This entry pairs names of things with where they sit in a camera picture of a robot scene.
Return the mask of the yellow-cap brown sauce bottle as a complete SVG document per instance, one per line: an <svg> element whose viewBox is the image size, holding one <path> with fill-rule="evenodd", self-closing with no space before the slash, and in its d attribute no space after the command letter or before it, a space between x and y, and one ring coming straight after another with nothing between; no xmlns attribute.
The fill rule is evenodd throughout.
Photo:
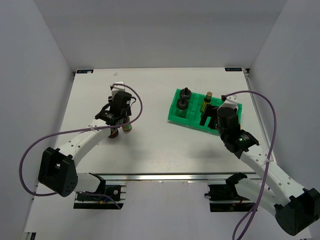
<svg viewBox="0 0 320 240"><path fill-rule="evenodd" d="M127 116L127 117L123 120L122 130L123 130L124 132L129 132L129 131L131 131L132 125L129 124L129 122L130 122L130 117Z"/></svg>

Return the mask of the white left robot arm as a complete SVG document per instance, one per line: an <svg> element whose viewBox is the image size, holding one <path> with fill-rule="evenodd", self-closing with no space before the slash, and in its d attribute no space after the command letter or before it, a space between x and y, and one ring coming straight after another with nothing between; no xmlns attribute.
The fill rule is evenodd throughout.
<svg viewBox="0 0 320 240"><path fill-rule="evenodd" d="M72 192L88 192L94 199L105 196L105 180L93 173L77 173L80 161L105 138L118 136L119 125L131 116L132 95L119 90L91 122L93 129L80 132L72 140L42 154L38 181L62 197Z"/></svg>

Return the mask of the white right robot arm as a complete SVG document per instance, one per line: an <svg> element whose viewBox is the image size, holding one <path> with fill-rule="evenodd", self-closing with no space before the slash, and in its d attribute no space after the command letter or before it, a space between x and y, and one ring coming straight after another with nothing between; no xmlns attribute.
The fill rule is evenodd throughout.
<svg viewBox="0 0 320 240"><path fill-rule="evenodd" d="M237 172L221 188L210 189L206 197L212 201L244 198L259 203L290 236L296 236L320 218L320 193L297 183L274 161L268 160L258 140L241 129L235 108L208 105L199 124L216 129L226 148L269 187L259 197L261 187L246 174Z"/></svg>

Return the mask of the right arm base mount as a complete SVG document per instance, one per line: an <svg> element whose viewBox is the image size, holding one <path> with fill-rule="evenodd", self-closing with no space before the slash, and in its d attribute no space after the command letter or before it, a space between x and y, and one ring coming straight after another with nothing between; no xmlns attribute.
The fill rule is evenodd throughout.
<svg viewBox="0 0 320 240"><path fill-rule="evenodd" d="M221 180L208 181L208 192L204 197L209 200L209 208L211 213L233 213L247 212L255 203L248 198L240 196L236 190L236 184L248 176L237 172L226 178L224 182Z"/></svg>

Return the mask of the glass shaker black knob lid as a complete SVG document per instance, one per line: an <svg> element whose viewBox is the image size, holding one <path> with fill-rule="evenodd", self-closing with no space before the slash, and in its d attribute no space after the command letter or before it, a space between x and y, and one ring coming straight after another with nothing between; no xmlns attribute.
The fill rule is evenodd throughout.
<svg viewBox="0 0 320 240"><path fill-rule="evenodd" d="M188 87L181 89L179 93L179 97L186 100L189 100L191 98L191 95L192 95L192 92L189 90Z"/></svg>

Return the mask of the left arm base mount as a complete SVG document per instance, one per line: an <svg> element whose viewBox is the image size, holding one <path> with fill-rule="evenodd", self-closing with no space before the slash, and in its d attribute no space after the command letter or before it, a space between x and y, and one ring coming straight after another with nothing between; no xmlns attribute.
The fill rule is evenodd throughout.
<svg viewBox="0 0 320 240"><path fill-rule="evenodd" d="M100 184L94 192L76 192L73 208L81 210L121 210L124 206L127 183L97 176Z"/></svg>

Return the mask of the red-lid sauce jar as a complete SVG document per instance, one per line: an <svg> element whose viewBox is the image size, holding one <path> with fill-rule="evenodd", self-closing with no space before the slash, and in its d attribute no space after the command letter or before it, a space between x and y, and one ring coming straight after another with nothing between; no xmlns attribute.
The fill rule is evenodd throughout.
<svg viewBox="0 0 320 240"><path fill-rule="evenodd" d="M116 138L118 136L118 134L119 134L118 128L111 128L108 138L110 138L110 139Z"/></svg>

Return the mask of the small brown yellow-label bottle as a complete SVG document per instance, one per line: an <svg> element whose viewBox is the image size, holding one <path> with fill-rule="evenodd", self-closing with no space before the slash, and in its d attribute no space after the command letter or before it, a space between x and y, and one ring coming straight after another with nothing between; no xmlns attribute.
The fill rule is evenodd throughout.
<svg viewBox="0 0 320 240"><path fill-rule="evenodd" d="M201 104L201 107L200 107L200 111L202 113L205 112L207 105L211 103L211 99L212 99L212 92L209 91L206 93L206 95L203 99L203 102Z"/></svg>

